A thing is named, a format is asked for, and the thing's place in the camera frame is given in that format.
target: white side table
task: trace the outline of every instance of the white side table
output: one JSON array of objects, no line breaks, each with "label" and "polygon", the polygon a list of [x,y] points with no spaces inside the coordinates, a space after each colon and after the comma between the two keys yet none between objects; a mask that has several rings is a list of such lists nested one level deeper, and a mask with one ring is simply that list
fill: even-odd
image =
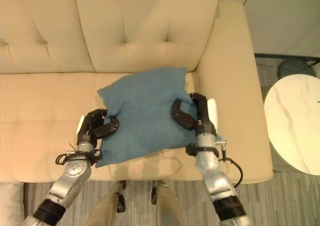
[{"label": "white side table", "polygon": [[282,78],[269,90],[264,111],[274,150],[292,167],[320,175],[320,79]]}]

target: black cable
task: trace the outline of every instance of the black cable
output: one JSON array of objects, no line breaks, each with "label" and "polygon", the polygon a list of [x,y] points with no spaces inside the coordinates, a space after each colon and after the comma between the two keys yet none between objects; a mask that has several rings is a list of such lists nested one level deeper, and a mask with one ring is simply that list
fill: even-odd
[{"label": "black cable", "polygon": [[305,69],[311,68],[312,66],[314,66],[314,65],[318,64],[319,62],[320,62],[320,60],[317,60],[317,61],[315,61],[315,62],[311,63],[310,65],[308,65],[308,66],[306,66],[306,67],[304,67],[304,68],[302,68],[302,69],[298,70],[296,73],[299,73],[299,72],[304,71]]},{"label": "black cable", "polygon": [[219,161],[229,161],[231,163],[233,163],[240,171],[240,179],[239,181],[235,184],[235,188],[238,187],[240,185],[240,183],[242,182],[243,178],[244,178],[244,172],[242,171],[241,167],[239,166],[239,164],[237,164],[235,161],[233,161],[231,158],[226,157],[225,159],[219,159]]}]

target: gray carpet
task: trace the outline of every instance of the gray carpet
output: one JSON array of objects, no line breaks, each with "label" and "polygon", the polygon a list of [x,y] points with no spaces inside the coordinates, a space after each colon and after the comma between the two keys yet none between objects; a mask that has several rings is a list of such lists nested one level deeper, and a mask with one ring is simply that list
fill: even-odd
[{"label": "gray carpet", "polygon": [[[277,81],[278,59],[257,59],[262,95]],[[99,198],[113,183],[89,181],[58,225],[85,225]],[[213,205],[201,181],[170,181],[184,216],[192,226],[218,225]],[[44,199],[52,183],[26,184],[26,211]],[[150,203],[152,182],[129,181],[124,191],[127,211],[117,216],[116,225],[155,225],[155,206]],[[300,172],[274,172],[272,180],[240,185],[239,197],[255,225],[320,226],[320,176]]]}]

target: sofa seat cushion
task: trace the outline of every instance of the sofa seat cushion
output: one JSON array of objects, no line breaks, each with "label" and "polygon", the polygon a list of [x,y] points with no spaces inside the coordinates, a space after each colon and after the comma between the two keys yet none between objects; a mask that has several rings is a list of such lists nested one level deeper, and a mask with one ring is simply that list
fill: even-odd
[{"label": "sofa seat cushion", "polygon": [[[51,73],[0,76],[0,181],[56,180],[59,154],[76,144],[81,115],[104,108],[97,90],[128,74]],[[193,92],[194,73],[186,89]],[[91,179],[201,179],[185,150],[163,150],[120,164],[92,167]]]}]

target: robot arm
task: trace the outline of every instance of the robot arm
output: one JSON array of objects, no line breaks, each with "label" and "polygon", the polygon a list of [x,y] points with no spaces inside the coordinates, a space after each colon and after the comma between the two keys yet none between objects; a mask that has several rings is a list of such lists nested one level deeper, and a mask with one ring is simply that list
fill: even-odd
[{"label": "robot arm", "polygon": [[232,159],[226,158],[226,142],[221,139],[210,121],[206,97],[197,93],[190,96],[197,107],[197,120],[180,110],[180,100],[173,103],[171,114],[182,127],[196,131],[196,144],[189,144],[185,150],[188,155],[195,156],[195,165],[202,174],[207,192],[219,216],[220,225],[252,225],[234,186],[219,168],[219,152],[216,146],[221,146],[224,161],[229,160],[239,169],[240,167]]},{"label": "robot arm", "polygon": [[79,194],[82,184],[89,179],[91,166],[101,161],[101,152],[96,149],[97,140],[111,135],[118,128],[116,117],[111,117],[110,123],[104,125],[106,115],[105,109],[97,109],[84,118],[77,134],[77,150],[57,157],[56,164],[66,164],[62,176],[22,226],[51,226],[62,218]]}]

